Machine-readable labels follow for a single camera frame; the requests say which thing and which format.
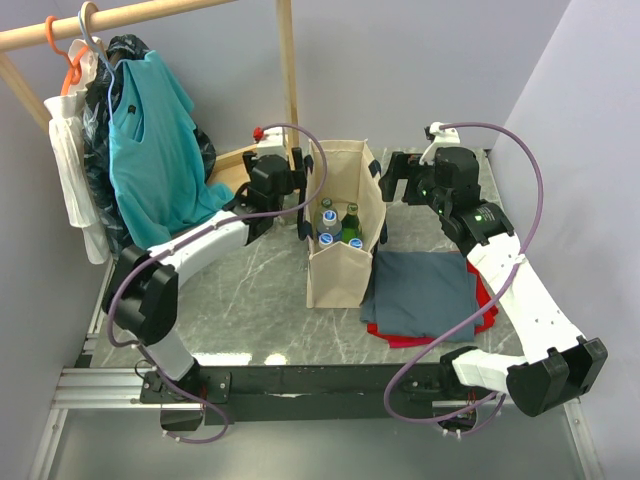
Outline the cream canvas tote bag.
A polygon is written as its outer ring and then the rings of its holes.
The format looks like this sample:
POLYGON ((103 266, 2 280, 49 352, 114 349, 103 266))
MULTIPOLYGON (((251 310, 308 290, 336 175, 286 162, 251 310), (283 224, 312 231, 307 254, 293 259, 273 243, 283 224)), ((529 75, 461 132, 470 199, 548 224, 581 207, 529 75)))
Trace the cream canvas tote bag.
POLYGON ((308 246, 307 306, 357 308, 367 290, 373 254, 386 241, 386 204, 379 180, 381 166, 365 140, 324 140, 309 144, 307 188, 300 233, 308 246), (350 203, 359 207, 363 247, 342 241, 325 249, 315 239, 316 211, 325 198, 332 200, 338 216, 350 203))

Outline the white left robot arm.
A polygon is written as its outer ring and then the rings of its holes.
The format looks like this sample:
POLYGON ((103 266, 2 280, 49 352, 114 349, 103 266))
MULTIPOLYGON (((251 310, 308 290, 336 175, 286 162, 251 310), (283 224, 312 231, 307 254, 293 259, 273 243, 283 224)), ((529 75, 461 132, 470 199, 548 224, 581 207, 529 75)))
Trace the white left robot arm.
POLYGON ((249 180, 213 217, 165 244, 149 249, 131 245, 118 258, 102 309, 107 331, 120 329, 127 337, 110 341, 119 348, 141 349, 176 401, 206 394, 200 365, 174 329, 179 289, 202 268, 268 231, 283 213, 287 195, 306 194, 313 161, 299 147, 291 154, 286 161, 275 154, 244 153, 249 180))

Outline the clear Chang soda bottle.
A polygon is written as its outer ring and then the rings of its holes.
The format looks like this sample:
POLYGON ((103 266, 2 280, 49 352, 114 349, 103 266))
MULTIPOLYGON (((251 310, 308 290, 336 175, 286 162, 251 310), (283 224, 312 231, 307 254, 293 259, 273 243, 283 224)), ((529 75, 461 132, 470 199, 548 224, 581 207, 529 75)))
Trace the clear Chang soda bottle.
POLYGON ((333 201, 329 197, 325 197, 321 200, 317 213, 322 216, 326 211, 333 211, 333 201))

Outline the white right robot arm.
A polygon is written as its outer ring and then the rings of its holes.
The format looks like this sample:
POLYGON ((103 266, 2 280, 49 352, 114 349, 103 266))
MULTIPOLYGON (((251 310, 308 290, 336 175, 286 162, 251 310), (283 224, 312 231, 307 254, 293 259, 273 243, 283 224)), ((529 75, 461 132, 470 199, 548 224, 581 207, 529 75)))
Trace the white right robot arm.
POLYGON ((502 208, 482 198, 479 171, 474 152, 460 146, 437 148, 430 162, 396 151, 379 185, 390 201, 398 181, 406 180, 403 202, 426 205, 438 215, 444 234, 494 292, 523 353, 462 347, 427 365, 428 377, 416 386, 407 381, 400 386, 453 399, 475 390, 495 391, 535 417, 589 392, 608 351, 600 339, 587 339, 553 300, 502 208))

